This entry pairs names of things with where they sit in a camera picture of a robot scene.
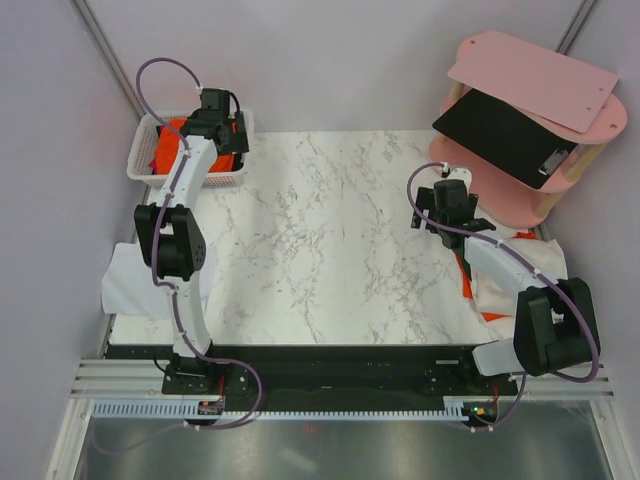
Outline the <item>orange t shirt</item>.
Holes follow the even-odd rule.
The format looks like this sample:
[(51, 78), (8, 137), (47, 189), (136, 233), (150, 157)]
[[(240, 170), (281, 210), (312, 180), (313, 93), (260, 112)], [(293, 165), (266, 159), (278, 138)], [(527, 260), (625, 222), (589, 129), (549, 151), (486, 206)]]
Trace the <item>orange t shirt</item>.
[[(169, 125), (171, 128), (185, 133), (187, 136), (198, 133), (198, 130), (194, 130), (193, 128), (186, 129), (184, 126), (186, 122), (186, 118), (176, 118), (171, 119)], [(168, 175), (177, 158), (182, 141), (175, 132), (168, 130), (165, 125), (158, 125), (156, 127), (156, 133), (158, 134), (158, 142), (149, 166), (156, 175)], [(209, 168), (209, 172), (233, 172), (239, 170), (241, 166), (241, 154), (220, 155)]]

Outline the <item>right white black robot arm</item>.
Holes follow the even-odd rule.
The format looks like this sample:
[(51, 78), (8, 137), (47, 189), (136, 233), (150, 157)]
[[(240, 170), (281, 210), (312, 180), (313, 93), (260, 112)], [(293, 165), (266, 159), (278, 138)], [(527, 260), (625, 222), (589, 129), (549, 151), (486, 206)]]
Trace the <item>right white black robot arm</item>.
[(588, 285), (550, 275), (510, 246), (491, 222), (476, 218), (469, 170), (434, 166), (440, 177), (432, 186), (406, 187), (413, 227), (439, 236), (464, 272), (484, 273), (515, 306), (512, 337), (474, 347), (473, 359), (458, 368), (460, 386), (481, 393), (502, 374), (594, 380), (600, 343)]

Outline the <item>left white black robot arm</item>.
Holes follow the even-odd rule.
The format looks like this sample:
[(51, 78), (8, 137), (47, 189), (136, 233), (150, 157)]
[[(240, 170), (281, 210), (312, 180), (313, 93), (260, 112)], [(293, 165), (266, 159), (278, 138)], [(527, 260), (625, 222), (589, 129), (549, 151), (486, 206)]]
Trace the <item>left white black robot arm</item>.
[(171, 307), (175, 362), (191, 362), (185, 382), (198, 393), (208, 393), (218, 385), (220, 371), (208, 356), (213, 340), (200, 294), (207, 246), (193, 209), (211, 166), (221, 156), (246, 155), (249, 138), (234, 93), (204, 88), (200, 101), (176, 131), (180, 146), (168, 178), (154, 203), (136, 207), (134, 223), (153, 285), (163, 289)]

